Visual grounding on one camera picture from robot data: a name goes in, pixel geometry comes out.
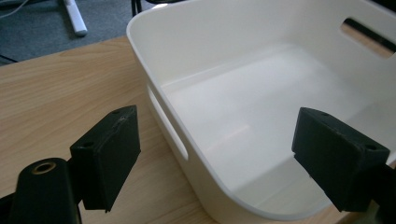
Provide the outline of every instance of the wooden table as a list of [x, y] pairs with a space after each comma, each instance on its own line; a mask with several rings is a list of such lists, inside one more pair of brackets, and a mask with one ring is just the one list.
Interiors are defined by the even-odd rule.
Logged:
[[[142, 152], [112, 211], [80, 205], [83, 223], [216, 223], [150, 114], [126, 37], [0, 67], [0, 197], [34, 161], [69, 159], [75, 141], [125, 105], [137, 105]], [[330, 207], [289, 223], [337, 223], [345, 215]]]

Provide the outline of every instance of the bin handle cutout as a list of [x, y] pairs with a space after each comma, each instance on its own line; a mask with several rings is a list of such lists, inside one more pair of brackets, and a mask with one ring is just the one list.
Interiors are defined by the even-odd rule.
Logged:
[[189, 160], [189, 153], [187, 152], [186, 147], [184, 146], [183, 142], [181, 141], [180, 137], [178, 136], [175, 128], [173, 127], [171, 121], [169, 120], [168, 117], [166, 117], [165, 112], [163, 112], [163, 108], [161, 107], [160, 103], [157, 100], [157, 97], [155, 97], [154, 93], [152, 92], [151, 88], [147, 86], [148, 88], [148, 96], [149, 99], [151, 100], [154, 108], [158, 112], [158, 116], [160, 117], [161, 121], [163, 122], [163, 125], [165, 126], [165, 129], [169, 132], [169, 135], [171, 136], [172, 140], [177, 146], [177, 149], [179, 150], [181, 156], [185, 161]]
[[396, 52], [395, 43], [352, 18], [344, 20], [340, 29], [382, 58], [390, 58]]

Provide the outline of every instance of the floor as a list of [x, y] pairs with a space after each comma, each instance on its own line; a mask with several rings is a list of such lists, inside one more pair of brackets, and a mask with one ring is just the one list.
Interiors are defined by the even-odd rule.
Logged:
[[[131, 0], [76, 0], [76, 4], [88, 29], [86, 36], [74, 34], [64, 0], [26, 4], [0, 19], [0, 55], [21, 62], [126, 34], [132, 18]], [[154, 6], [142, 0], [144, 10]], [[14, 9], [0, 7], [0, 17]], [[0, 58], [0, 65], [9, 63]]]

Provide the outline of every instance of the white cable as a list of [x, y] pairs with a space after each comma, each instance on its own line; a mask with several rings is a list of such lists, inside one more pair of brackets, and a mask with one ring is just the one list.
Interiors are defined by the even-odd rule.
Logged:
[[5, 18], [5, 17], [11, 16], [14, 13], [18, 12], [27, 2], [29, 2], [29, 0], [25, 0], [22, 4], [20, 4], [17, 8], [15, 8], [12, 12], [10, 12], [10, 13], [8, 13], [6, 15], [0, 16], [0, 20]]
[[67, 13], [69, 13], [70, 21], [72, 22], [73, 29], [77, 36], [84, 36], [88, 33], [84, 20], [79, 13], [75, 0], [64, 0]]

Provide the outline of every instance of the wooden surface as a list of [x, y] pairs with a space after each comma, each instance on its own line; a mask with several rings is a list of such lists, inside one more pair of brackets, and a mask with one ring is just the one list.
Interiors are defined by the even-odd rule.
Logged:
[[[136, 71], [126, 37], [0, 67], [0, 197], [15, 190], [25, 166], [69, 159], [69, 147], [108, 112], [137, 105], [142, 153], [112, 211], [80, 205], [83, 223], [216, 223], [150, 114]], [[288, 223], [337, 223], [345, 215], [330, 207]]]

